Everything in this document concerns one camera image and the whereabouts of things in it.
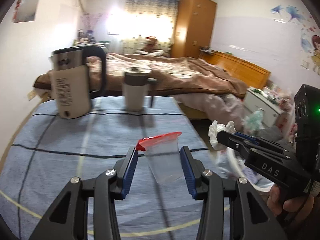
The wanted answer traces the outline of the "person's right hand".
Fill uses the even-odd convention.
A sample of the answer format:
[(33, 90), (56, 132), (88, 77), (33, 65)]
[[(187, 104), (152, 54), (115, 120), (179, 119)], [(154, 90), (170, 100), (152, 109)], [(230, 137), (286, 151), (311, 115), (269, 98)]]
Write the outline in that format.
[[(284, 194), (284, 191), (277, 184), (274, 184), (271, 187), (269, 197), (267, 199), (267, 206), (275, 216), (280, 215), (283, 210), (289, 213), (295, 213), (298, 211), (300, 206), (304, 203), (304, 200), (305, 200), (304, 197), (296, 197), (293, 199), (288, 199), (284, 202), (284, 204), (281, 204), (280, 198), (282, 197), (283, 194)], [(308, 196), (306, 203), (297, 214), (295, 221), (297, 223), (300, 223), (304, 219), (306, 219), (310, 215), (313, 209), (313, 205), (314, 205), (314, 197)]]

